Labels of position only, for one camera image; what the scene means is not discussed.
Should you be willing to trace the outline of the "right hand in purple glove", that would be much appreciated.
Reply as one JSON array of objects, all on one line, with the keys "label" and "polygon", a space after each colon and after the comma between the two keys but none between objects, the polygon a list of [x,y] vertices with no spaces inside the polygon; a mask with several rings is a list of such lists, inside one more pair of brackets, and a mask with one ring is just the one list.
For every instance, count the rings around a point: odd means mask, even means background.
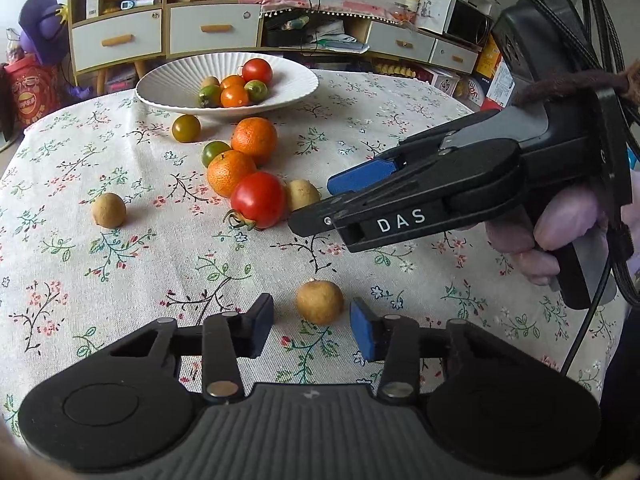
[{"label": "right hand in purple glove", "polygon": [[491,246],[510,256],[521,274],[536,285],[548,285],[559,275],[560,264],[552,252],[576,240],[591,240],[600,259],[608,254],[608,217],[586,184],[564,188],[535,222],[518,207],[486,222],[485,229]]}]

